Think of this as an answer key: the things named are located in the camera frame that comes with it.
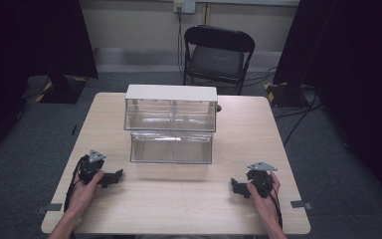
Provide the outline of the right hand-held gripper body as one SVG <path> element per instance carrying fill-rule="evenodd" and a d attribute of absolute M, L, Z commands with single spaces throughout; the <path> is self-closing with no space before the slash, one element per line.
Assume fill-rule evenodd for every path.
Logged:
<path fill-rule="evenodd" d="M 271 172 L 278 169 L 262 161 L 249 164 L 247 169 L 249 170 L 247 178 L 252 181 L 263 198 L 268 197 L 273 190 Z"/>

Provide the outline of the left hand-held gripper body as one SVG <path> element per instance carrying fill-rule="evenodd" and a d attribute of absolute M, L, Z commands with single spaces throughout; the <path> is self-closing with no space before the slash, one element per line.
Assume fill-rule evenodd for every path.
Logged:
<path fill-rule="evenodd" d="M 91 149 L 89 154 L 81 158 L 80 181 L 83 184 L 89 184 L 95 174 L 102 168 L 105 159 L 105 154 Z"/>

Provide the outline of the person's left hand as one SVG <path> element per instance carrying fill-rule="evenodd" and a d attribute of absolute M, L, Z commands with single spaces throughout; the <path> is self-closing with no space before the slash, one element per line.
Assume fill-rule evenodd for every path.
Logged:
<path fill-rule="evenodd" d="M 79 182 L 75 185 L 67 214 L 73 218 L 80 218 L 84 214 L 92 202 L 95 195 L 96 186 L 103 176 L 104 172 L 100 170 L 88 184 Z"/>

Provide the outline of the person's right hand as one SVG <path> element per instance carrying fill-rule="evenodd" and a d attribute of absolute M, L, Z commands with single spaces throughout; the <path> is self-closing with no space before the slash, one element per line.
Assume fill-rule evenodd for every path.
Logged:
<path fill-rule="evenodd" d="M 255 210 L 261 218 L 262 222 L 264 224 L 278 224 L 279 217 L 277 207 L 279 206 L 278 197 L 281 184 L 277 176 L 273 172 L 270 173 L 270 176 L 273 180 L 273 189 L 271 191 L 271 196 L 263 198 L 259 194 L 256 186 L 252 182 L 247 183 L 247 188 L 251 193 Z"/>

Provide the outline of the grey tape piece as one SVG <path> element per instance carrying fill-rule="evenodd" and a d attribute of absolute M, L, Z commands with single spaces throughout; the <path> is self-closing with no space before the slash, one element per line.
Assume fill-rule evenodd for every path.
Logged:
<path fill-rule="evenodd" d="M 60 211 L 63 207 L 62 203 L 49 203 L 47 205 L 41 205 L 37 208 L 38 214 L 46 214 L 49 211 Z"/>
<path fill-rule="evenodd" d="M 313 208 L 310 202 L 304 202 L 302 200 L 291 201 L 292 208 L 304 208 L 305 210 L 311 210 Z"/>

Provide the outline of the clear plastic drawer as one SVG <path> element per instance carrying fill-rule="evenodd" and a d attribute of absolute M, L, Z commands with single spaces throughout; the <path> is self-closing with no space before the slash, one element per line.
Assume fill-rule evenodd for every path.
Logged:
<path fill-rule="evenodd" d="M 134 131 L 130 161 L 211 164 L 213 134 L 186 131 Z"/>

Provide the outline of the black stand base striped tape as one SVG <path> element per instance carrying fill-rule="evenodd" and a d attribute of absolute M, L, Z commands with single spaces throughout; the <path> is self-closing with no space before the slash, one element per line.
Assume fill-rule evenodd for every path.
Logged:
<path fill-rule="evenodd" d="M 276 108 L 307 108 L 309 102 L 304 96 L 301 87 L 288 83 L 264 84 L 268 100 Z"/>
<path fill-rule="evenodd" d="M 46 84 L 36 98 L 37 103 L 43 104 L 75 104 L 88 80 L 82 77 L 61 76 Z"/>

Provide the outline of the clear drawer cabinet white top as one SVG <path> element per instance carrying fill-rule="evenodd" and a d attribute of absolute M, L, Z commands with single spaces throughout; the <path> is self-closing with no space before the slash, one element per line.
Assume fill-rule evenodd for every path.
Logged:
<path fill-rule="evenodd" d="M 124 128 L 215 132 L 217 105 L 214 87 L 129 85 Z"/>

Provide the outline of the black folding chair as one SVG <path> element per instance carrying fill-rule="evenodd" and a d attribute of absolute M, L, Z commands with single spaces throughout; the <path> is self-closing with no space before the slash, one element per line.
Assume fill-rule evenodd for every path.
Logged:
<path fill-rule="evenodd" d="M 187 78 L 232 84 L 242 92 L 255 51 L 255 41 L 242 31 L 196 25 L 184 34 L 185 62 L 183 84 Z"/>

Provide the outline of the black curtain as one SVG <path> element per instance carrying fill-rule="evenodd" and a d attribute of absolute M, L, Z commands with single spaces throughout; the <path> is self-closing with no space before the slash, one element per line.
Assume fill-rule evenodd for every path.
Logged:
<path fill-rule="evenodd" d="M 299 0 L 274 81 L 318 87 L 382 185 L 382 0 Z"/>
<path fill-rule="evenodd" d="M 80 0 L 0 0 L 0 138 L 34 76 L 97 77 Z"/>

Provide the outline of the white wall outlet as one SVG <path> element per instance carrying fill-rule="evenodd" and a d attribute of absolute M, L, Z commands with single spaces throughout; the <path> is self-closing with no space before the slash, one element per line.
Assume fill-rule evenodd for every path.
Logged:
<path fill-rule="evenodd" d="M 194 14 L 196 2 L 194 0 L 174 0 L 173 11 L 175 13 Z"/>

